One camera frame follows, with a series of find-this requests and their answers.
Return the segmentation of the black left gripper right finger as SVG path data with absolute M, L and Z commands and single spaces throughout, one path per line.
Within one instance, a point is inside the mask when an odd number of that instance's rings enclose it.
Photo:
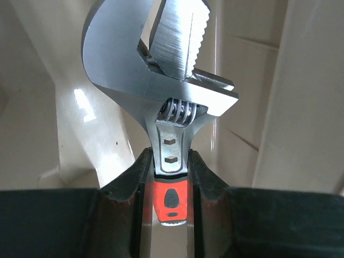
M 191 150 L 188 257 L 343 257 L 343 197 L 233 187 Z

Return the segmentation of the beige plastic tool box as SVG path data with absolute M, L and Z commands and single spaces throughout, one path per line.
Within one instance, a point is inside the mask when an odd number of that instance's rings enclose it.
M 88 81 L 92 1 L 1 1 L 1 188 L 101 187 L 150 142 Z M 197 68 L 239 101 L 192 146 L 226 183 L 343 193 L 343 1 L 209 1 Z

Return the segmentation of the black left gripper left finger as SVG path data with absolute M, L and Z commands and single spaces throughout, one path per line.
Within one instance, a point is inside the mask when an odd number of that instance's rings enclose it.
M 152 149 L 106 186 L 1 192 L 1 257 L 150 257 Z

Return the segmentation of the red handled adjustable wrench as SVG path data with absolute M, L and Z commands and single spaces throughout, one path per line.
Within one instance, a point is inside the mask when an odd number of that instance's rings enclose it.
M 232 81 L 195 68 L 210 16 L 206 1 L 162 1 L 149 43 L 141 35 L 152 1 L 96 1 L 81 56 L 91 83 L 148 134 L 153 203 L 163 226 L 187 220 L 189 150 L 196 133 L 239 99 Z

